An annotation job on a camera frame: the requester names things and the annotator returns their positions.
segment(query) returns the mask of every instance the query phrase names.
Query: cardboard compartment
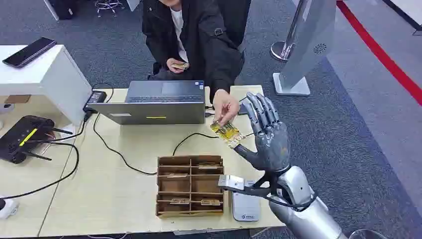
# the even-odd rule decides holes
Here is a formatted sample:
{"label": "cardboard compartment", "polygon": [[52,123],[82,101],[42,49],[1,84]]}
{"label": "cardboard compartment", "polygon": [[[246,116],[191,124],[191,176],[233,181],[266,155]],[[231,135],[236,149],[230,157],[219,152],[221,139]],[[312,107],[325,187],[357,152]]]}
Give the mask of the cardboard compartment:
{"label": "cardboard compartment", "polygon": [[190,205],[188,204],[180,204],[180,205],[174,205],[168,202],[158,202],[157,203],[158,213],[165,214],[167,212],[189,212],[190,211]]}
{"label": "cardboard compartment", "polygon": [[192,192],[222,193],[218,187],[219,175],[192,175]]}
{"label": "cardboard compartment", "polygon": [[192,174],[224,174],[224,168],[222,166],[192,166]]}
{"label": "cardboard compartment", "polygon": [[174,156],[174,157],[160,157],[158,160],[158,166],[170,166],[170,165],[179,165],[179,166],[190,166],[191,160],[189,157],[185,156]]}
{"label": "cardboard compartment", "polygon": [[220,156],[159,157],[156,215],[222,215],[224,193],[218,187],[221,174],[224,174],[224,167]]}
{"label": "cardboard compartment", "polygon": [[190,166],[158,166],[159,176],[189,175],[190,173]]}
{"label": "cardboard compartment", "polygon": [[223,166],[223,159],[217,155],[190,156],[192,166],[218,165]]}
{"label": "cardboard compartment", "polygon": [[190,192],[190,177],[158,177],[159,192]]}

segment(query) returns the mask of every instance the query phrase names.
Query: red stripe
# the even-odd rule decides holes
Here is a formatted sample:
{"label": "red stripe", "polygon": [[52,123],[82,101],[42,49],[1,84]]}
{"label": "red stripe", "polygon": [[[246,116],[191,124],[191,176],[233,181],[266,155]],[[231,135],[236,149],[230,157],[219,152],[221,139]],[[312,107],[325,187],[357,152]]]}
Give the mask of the red stripe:
{"label": "red stripe", "polygon": [[366,31],[359,20],[353,15],[350,9],[343,1],[337,1],[337,7],[341,10],[350,25],[355,29],[360,38],[365,42],[369,49],[374,53],[378,60],[387,68],[388,71],[402,84],[402,86],[413,96],[413,98],[422,106],[422,90],[420,87],[400,69],[400,67],[387,55],[381,46]]}

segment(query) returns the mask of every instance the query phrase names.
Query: laptop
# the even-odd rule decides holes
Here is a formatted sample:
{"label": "laptop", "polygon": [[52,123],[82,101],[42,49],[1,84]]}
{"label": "laptop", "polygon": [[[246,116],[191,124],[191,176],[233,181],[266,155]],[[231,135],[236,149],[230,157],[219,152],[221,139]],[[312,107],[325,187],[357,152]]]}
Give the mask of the laptop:
{"label": "laptop", "polygon": [[203,81],[132,81],[124,103],[88,107],[125,124],[205,123]]}

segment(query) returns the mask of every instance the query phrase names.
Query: white device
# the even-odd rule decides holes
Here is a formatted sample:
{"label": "white device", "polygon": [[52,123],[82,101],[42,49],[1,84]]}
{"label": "white device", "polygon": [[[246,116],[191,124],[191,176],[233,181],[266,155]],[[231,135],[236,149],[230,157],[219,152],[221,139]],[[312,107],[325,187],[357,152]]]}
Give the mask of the white device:
{"label": "white device", "polygon": [[13,199],[0,200],[0,219],[7,219],[9,216],[15,215],[19,203]]}
{"label": "white device", "polygon": [[[245,186],[252,187],[254,181],[246,181]],[[239,222],[256,222],[261,217],[259,197],[232,193],[233,217]]]}

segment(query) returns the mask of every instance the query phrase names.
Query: robotic arm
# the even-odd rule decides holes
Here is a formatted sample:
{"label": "robotic arm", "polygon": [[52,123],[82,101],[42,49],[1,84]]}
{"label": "robotic arm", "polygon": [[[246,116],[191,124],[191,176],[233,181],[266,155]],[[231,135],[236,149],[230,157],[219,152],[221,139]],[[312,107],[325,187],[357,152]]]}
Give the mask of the robotic arm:
{"label": "robotic arm", "polygon": [[[267,199],[275,216],[299,239],[346,239],[327,206],[309,186],[302,169],[290,165],[287,127],[280,121],[273,103],[261,94],[248,93],[247,98],[251,103],[245,107],[257,152],[241,144],[234,150],[265,174],[252,187],[244,186],[244,179],[231,175],[221,175],[218,185]],[[269,182],[270,187],[261,187],[264,182]]]}

